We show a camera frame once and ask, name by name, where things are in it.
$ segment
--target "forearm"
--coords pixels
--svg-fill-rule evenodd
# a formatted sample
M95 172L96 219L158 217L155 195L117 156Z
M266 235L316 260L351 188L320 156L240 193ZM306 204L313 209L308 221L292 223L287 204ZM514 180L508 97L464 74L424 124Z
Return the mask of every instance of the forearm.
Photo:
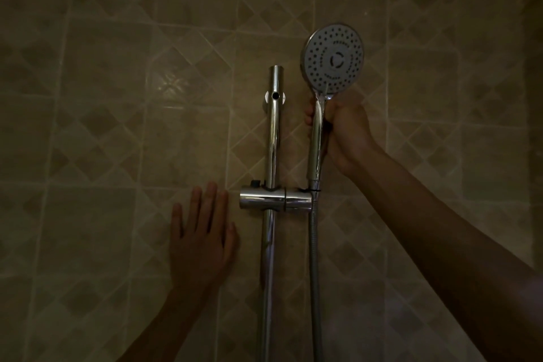
M201 295L170 292L158 315L117 362L171 362L203 309Z
M351 179L486 358L536 357L543 346L538 274L382 151L365 154Z

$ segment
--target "human hand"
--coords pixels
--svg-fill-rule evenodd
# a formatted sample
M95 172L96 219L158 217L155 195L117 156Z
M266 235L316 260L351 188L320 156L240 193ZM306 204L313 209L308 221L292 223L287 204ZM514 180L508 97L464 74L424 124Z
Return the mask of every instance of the human hand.
M313 125L313 98L305 109L305 123ZM338 170L352 177L368 151L382 152L370 132L368 116L362 105L347 106L333 98L326 103L325 119L332 124L327 154Z
M172 209L169 245L172 292L199 295L204 300L225 280L238 245L233 222L227 222L228 192L217 184L192 190L187 223L179 203Z

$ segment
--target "tiled wall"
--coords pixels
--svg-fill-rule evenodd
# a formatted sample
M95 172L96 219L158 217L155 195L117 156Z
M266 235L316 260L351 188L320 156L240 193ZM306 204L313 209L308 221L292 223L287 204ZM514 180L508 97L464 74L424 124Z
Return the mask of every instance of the tiled wall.
M530 200L532 202L532 223L534 232L534 262L543 270L543 117L541 84L543 74L543 0L523 0L523 25L525 33L525 79L528 102L528 124L530 127Z
M287 94L281 181L304 185L299 52L312 29L335 20L364 39L362 77L344 98L364 103L379 143L532 263L521 0L0 5L3 361L114 361L167 292L173 201L209 179L231 191L242 242L179 360L254 360L261 216L240 211L236 193L262 175L274 64L285 68ZM536 60L527 60L528 86ZM528 89L535 105L539 94ZM531 116L540 144L543 124ZM324 175L326 359L481 360L363 196L329 161ZM311 360L306 246L306 219L282 216L273 360Z

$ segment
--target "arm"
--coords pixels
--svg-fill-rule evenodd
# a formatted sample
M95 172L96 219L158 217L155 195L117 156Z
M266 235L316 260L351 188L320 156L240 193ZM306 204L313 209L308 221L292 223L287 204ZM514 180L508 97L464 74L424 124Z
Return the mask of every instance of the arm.
M186 226L181 206L173 207L169 249L172 290L158 315L118 362L175 359L234 258L237 233L233 223L227 224L227 206L228 192L217 196L217 185L210 183L203 201L201 189L193 189Z
M543 277L383 152L362 107L330 102L329 156L363 192L488 360L540 360ZM311 109L307 110L311 123Z

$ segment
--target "hand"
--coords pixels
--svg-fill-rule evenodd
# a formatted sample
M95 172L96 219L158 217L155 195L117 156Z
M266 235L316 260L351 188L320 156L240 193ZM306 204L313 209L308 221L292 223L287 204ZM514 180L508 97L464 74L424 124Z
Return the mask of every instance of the hand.
M186 224L182 208L173 206L170 235L172 292L199 295L204 300L217 290L234 259L238 236L233 222L227 222L228 192L217 195L217 184L192 190Z
M313 124L315 99L305 110L305 123ZM335 98L326 104L324 117L332 124L327 153L341 173L352 178L368 151L382 152L370 132L368 116L362 105L350 107Z

